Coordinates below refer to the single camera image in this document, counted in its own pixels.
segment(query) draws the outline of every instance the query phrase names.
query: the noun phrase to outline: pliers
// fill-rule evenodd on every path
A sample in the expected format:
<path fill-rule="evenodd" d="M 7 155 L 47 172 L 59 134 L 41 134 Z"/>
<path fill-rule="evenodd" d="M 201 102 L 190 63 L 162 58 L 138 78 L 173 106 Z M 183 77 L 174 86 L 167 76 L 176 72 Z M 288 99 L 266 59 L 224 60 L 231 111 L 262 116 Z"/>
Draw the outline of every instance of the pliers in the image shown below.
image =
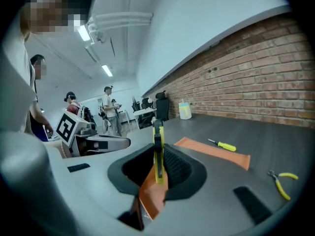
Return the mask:
<path fill-rule="evenodd" d="M 299 177 L 295 174 L 292 174 L 292 173 L 280 173 L 280 174 L 275 174 L 274 171 L 268 171 L 267 173 L 269 176 L 271 176 L 274 181 L 276 182 L 276 186 L 280 192 L 280 194 L 286 199 L 286 200 L 290 200 L 291 198 L 285 193 L 285 191 L 283 190 L 279 180 L 278 180 L 278 177 L 291 177 L 295 180 L 299 179 Z"/>

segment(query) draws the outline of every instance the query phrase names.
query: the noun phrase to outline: white container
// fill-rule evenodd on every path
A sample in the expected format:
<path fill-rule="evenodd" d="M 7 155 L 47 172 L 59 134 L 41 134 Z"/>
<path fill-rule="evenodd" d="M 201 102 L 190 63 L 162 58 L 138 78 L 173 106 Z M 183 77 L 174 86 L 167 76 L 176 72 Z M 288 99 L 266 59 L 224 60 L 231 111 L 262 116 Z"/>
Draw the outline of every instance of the white container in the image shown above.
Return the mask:
<path fill-rule="evenodd" d="M 191 110 L 189 102 L 179 103 L 179 116 L 183 120 L 187 120 L 191 118 Z"/>

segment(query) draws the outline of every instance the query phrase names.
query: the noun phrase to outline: yellow screwdriver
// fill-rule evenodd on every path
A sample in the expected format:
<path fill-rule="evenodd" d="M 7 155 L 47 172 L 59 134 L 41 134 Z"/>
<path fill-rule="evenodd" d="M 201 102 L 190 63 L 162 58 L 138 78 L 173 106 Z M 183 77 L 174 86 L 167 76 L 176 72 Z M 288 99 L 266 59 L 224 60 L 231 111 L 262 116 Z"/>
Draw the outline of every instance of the yellow screwdriver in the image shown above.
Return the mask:
<path fill-rule="evenodd" d="M 213 142 L 214 144 L 218 145 L 219 147 L 222 147 L 224 149 L 227 149 L 229 151 L 236 151 L 236 147 L 235 146 L 232 146 L 230 144 L 224 144 L 224 143 L 221 143 L 221 142 L 216 142 L 216 141 L 213 141 L 213 140 L 210 140 L 208 139 L 210 142 Z"/>

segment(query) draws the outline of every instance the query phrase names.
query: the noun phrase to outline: red brick wall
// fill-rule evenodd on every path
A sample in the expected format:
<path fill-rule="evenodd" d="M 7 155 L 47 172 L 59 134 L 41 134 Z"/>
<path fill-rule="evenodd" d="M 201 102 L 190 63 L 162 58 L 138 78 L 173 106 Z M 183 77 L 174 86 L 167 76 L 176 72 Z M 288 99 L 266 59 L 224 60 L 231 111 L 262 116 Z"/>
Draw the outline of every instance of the red brick wall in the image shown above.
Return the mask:
<path fill-rule="evenodd" d="M 146 96 L 162 90 L 170 118 L 181 99 L 193 113 L 315 127 L 315 63 L 290 14 L 246 27 L 182 65 Z"/>

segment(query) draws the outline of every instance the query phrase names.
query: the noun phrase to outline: fluorescent light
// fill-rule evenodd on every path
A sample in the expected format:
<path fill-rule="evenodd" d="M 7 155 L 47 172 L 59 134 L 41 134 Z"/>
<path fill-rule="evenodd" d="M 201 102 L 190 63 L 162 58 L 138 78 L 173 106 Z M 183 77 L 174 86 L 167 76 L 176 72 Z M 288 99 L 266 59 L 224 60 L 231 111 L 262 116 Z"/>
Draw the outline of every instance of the fluorescent light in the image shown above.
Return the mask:
<path fill-rule="evenodd" d="M 113 76 L 110 70 L 108 69 L 107 65 L 102 65 L 102 68 L 104 69 L 104 71 L 107 73 L 109 77 Z"/>
<path fill-rule="evenodd" d="M 85 26 L 78 27 L 78 32 L 80 33 L 80 36 L 83 39 L 83 41 L 89 41 L 91 39 Z"/>

